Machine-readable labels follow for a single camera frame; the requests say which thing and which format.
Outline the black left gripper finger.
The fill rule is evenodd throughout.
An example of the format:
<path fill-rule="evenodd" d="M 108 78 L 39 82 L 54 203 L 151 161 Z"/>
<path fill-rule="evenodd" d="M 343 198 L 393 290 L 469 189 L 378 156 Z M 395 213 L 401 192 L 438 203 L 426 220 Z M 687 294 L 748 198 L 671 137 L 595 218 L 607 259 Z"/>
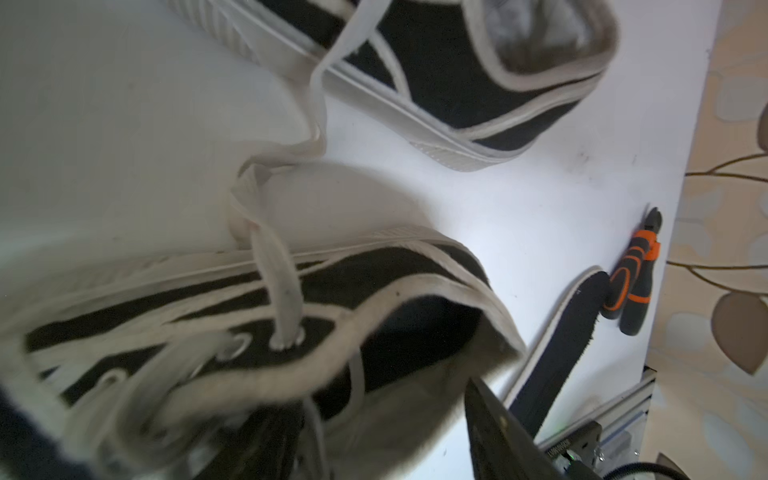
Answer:
<path fill-rule="evenodd" d="M 468 381 L 464 408 L 475 479 L 569 479 L 480 378 Z"/>

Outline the black white canvas sneaker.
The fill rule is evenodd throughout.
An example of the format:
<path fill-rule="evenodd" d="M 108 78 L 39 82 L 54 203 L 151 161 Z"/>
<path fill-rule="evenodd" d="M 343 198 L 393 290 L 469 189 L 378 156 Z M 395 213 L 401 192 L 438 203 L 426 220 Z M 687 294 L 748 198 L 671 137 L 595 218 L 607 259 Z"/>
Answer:
<path fill-rule="evenodd" d="M 474 255 L 428 228 L 293 251 L 267 182 L 326 148 L 325 73 L 377 36 L 343 28 L 299 95 L 313 132 L 265 142 L 229 192 L 234 251 L 56 276 L 1 304 L 8 479 L 374 479 L 413 462 L 473 377 L 525 345 Z"/>

